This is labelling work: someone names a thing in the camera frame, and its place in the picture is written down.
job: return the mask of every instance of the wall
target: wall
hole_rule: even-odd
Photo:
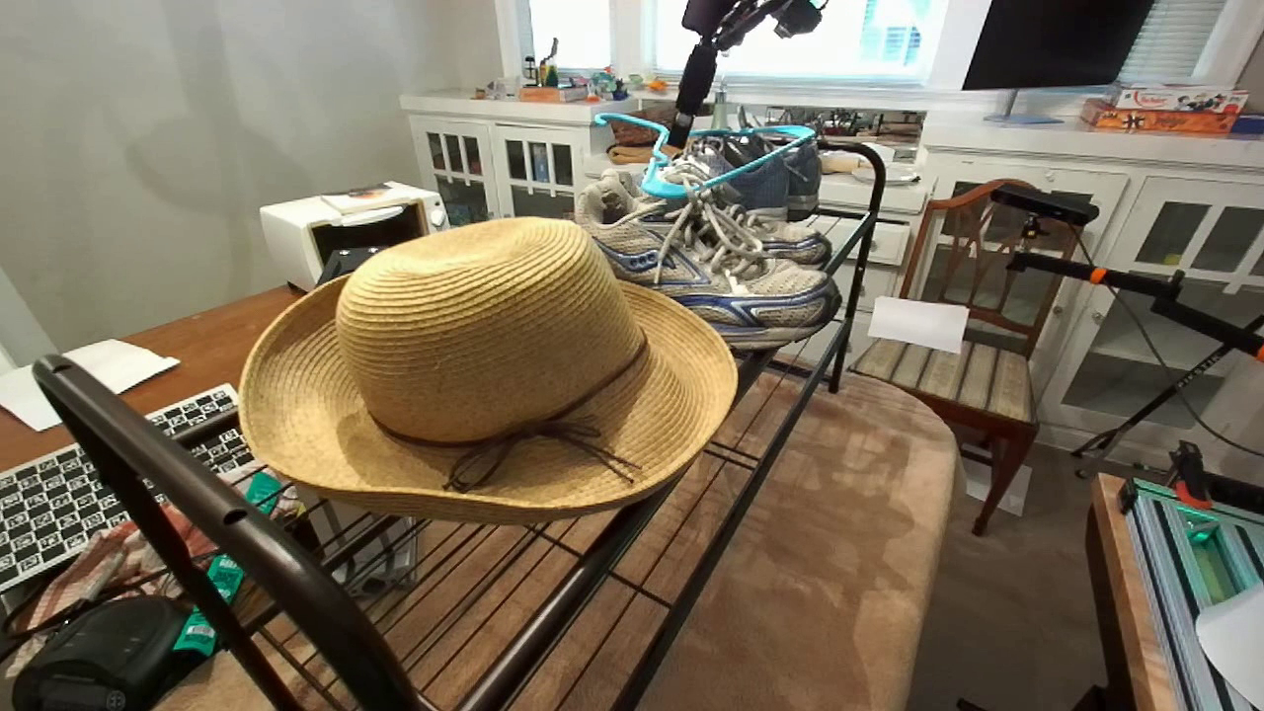
[[[443,77],[448,90],[472,95],[475,86],[505,78],[505,69],[522,69],[522,57],[504,61],[504,14],[513,14],[513,0],[425,0],[429,14],[443,26],[452,57]]]
[[[1264,110],[1264,37],[1255,39],[1255,52],[1253,52],[1249,69],[1242,72],[1238,86],[1253,95],[1253,103],[1249,103],[1253,110]]]
[[[7,272],[0,268],[0,374],[7,367],[34,364],[45,353],[51,353],[48,331],[37,323],[34,307],[24,297],[15,297]]]
[[[415,184],[401,95],[454,85],[457,0],[0,14],[0,268],[60,347],[278,285],[259,207]]]

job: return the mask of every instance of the green cable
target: green cable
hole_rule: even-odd
[[[263,511],[264,518],[278,511],[282,501],[282,481],[269,472],[259,472],[247,481],[247,501],[252,511]],[[230,555],[215,555],[207,564],[207,577],[215,584],[215,592],[220,592],[220,601],[236,601],[240,584],[247,584],[247,568],[230,558]],[[202,609],[194,609],[174,640],[174,651],[197,651],[197,655],[215,655],[219,651],[219,633],[215,623],[202,617]]]

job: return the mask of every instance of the hat brim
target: hat brim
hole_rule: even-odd
[[[647,353],[569,419],[597,431],[610,456],[635,463],[634,481],[585,446],[530,435],[505,451],[485,486],[448,492],[472,446],[401,438],[363,413],[336,347],[346,282],[296,299],[252,344],[240,372],[240,431],[282,477],[378,514],[544,523],[630,506],[691,465],[727,419],[739,374],[733,347],[696,311],[651,290],[622,290]]]

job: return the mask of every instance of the computer monitor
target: computer monitor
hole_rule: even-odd
[[[992,0],[968,90],[1113,85],[1154,0]]]

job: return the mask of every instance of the keyboard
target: keyboard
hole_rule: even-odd
[[[202,427],[236,415],[236,393],[230,384],[197,393],[181,405],[149,413],[148,419],[170,435],[189,438]],[[230,476],[252,463],[236,419],[215,435],[194,435],[189,456]],[[128,523],[122,501],[95,477],[93,460],[78,446],[51,451],[0,476],[0,592],[15,588],[73,558],[110,526]]]

